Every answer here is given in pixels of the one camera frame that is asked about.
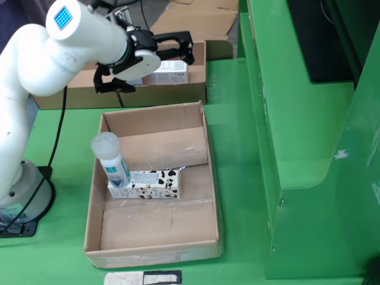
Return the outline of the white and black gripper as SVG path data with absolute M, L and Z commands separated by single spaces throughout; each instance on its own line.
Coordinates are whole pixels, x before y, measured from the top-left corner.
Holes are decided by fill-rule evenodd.
M 178 48 L 158 50 L 157 42 L 174 40 Z M 157 34 L 148 30 L 131 30 L 126 32 L 126 50 L 124 55 L 109 67 L 97 63 L 93 83 L 96 93 L 122 92 L 133 93 L 136 88 L 126 81 L 137 80 L 154 72 L 160 67 L 161 60 L 179 57 L 188 65 L 195 62 L 192 54 L 194 43 L 189 31 Z M 104 83 L 102 78 L 114 75 L 111 82 Z

